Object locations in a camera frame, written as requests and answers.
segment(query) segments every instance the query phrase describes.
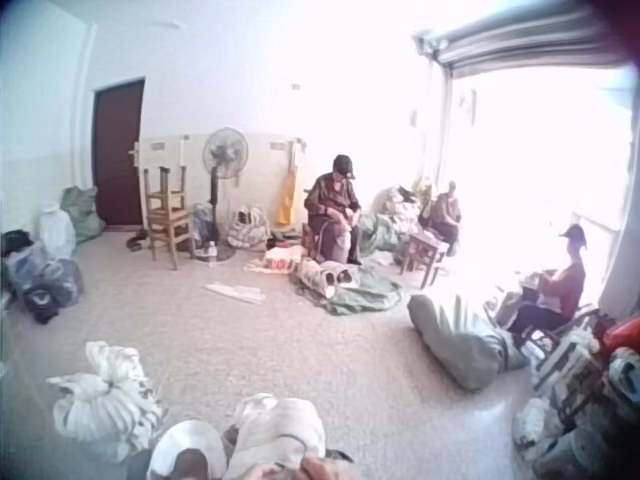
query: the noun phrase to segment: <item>man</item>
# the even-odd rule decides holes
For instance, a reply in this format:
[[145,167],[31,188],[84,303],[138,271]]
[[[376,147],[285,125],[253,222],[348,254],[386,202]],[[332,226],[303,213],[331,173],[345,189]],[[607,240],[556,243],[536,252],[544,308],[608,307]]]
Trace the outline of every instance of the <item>man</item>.
[[334,260],[334,248],[345,230],[349,230],[351,246],[347,263],[360,265],[358,220],[361,208],[351,183],[354,178],[351,159],[347,155],[338,155],[333,161],[333,171],[316,180],[304,207],[309,211],[309,227],[322,237],[318,246],[320,256]]
[[553,276],[540,274],[539,298],[535,304],[525,303],[507,330],[516,335],[514,341],[522,344],[522,335],[529,327],[555,330],[569,322],[580,305],[586,273],[580,250],[587,246],[584,230],[578,224],[571,225],[561,236],[567,238],[570,264]]
[[442,240],[449,244],[448,256],[455,253],[461,219],[460,206],[456,198],[456,182],[449,182],[449,190],[438,195],[429,224],[429,227],[438,232]]

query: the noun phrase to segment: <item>concrete floor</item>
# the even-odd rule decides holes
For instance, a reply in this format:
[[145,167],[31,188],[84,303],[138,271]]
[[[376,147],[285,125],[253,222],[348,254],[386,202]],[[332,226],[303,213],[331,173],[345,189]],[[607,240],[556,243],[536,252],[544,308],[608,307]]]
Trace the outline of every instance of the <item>concrete floor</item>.
[[[463,392],[411,326],[408,298],[384,313],[331,317],[286,276],[245,272],[251,254],[213,268],[183,257],[173,272],[166,254],[154,263],[126,238],[107,233],[79,248],[85,297],[49,325],[15,307],[4,317],[3,478],[123,478],[123,466],[98,463],[53,427],[57,393],[45,379],[89,371],[88,340],[138,349],[170,408],[166,426],[201,418],[222,431],[241,398],[270,392],[314,402],[328,446],[365,479],[523,478],[510,431],[531,394],[528,371]],[[419,276],[402,277],[408,291]],[[216,280],[267,299],[244,304],[203,288]]]

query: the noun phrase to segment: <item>doorway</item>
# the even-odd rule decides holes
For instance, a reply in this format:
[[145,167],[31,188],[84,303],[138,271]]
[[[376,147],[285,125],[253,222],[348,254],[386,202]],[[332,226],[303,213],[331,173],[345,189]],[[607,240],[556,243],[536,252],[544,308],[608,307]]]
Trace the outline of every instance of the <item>doorway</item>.
[[134,149],[140,136],[144,80],[99,90],[93,104],[93,182],[96,209],[110,227],[142,225]]

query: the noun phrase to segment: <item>woman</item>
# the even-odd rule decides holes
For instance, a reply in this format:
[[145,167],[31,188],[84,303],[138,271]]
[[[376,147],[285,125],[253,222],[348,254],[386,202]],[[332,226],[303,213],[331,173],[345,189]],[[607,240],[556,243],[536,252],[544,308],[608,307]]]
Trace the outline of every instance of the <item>woman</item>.
[[458,242],[458,232],[460,230],[460,205],[456,198],[456,182],[449,182],[449,190],[438,195],[429,227],[440,234],[442,240],[449,244],[448,256],[453,256]]
[[540,274],[537,302],[522,305],[507,329],[517,336],[517,344],[522,343],[522,335],[529,327],[556,330],[566,325],[578,309],[586,277],[580,250],[587,246],[587,239],[578,224],[571,225],[562,236],[567,238],[571,263],[553,276]]

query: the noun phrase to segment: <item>black bag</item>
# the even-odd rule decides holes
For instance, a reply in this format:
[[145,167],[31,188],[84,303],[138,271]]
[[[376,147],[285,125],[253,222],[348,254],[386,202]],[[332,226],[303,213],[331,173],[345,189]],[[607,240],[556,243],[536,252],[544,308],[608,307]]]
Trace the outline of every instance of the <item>black bag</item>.
[[24,306],[29,310],[34,320],[43,325],[46,325],[49,320],[58,315],[58,301],[43,285],[36,285],[25,290],[23,301]]

